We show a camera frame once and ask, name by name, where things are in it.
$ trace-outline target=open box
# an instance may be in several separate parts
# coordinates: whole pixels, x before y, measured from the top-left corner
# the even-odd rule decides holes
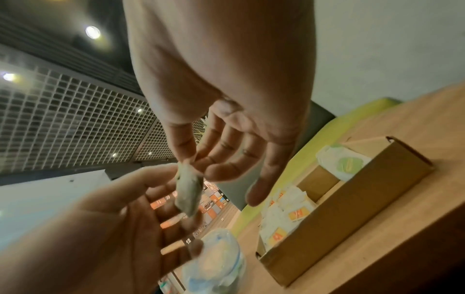
[[[338,244],[433,170],[432,163],[405,143],[381,137],[342,143],[372,158],[348,182],[315,163],[294,184],[318,204],[284,240],[256,256],[271,276],[288,286]]]

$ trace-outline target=green seat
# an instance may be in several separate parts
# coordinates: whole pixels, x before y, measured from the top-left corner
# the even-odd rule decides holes
[[[325,145],[331,145],[335,143],[343,134],[345,134],[359,121],[369,118],[398,104],[400,104],[399,101],[391,98],[378,99],[362,105],[359,108],[328,122],[289,161],[286,169],[274,185],[271,194],[273,194],[277,189],[292,182],[296,177],[303,173],[309,164],[315,160],[316,153],[320,151],[320,149]],[[257,207],[251,207],[247,205],[242,210],[241,214],[231,229],[233,235],[237,237],[239,233],[260,213],[261,210],[262,204]]]

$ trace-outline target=recessed light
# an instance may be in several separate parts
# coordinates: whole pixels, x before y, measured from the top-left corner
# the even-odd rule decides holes
[[[18,78],[18,76],[16,74],[12,74],[12,73],[4,73],[3,74],[3,79],[8,81],[8,82],[14,82],[17,78]]]
[[[94,26],[86,27],[86,34],[91,39],[98,39],[100,38],[100,30]]]

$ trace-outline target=wooden surface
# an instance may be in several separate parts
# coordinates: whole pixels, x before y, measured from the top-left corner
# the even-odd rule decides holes
[[[409,293],[465,262],[465,83],[360,122],[341,138],[395,136],[436,171],[281,288],[255,258],[260,216],[240,234],[243,293]]]

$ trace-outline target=wall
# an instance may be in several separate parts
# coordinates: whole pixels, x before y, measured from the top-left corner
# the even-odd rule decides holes
[[[104,170],[0,186],[0,250],[71,202],[109,183]]]
[[[465,1],[315,0],[313,100],[336,115],[465,80]]]

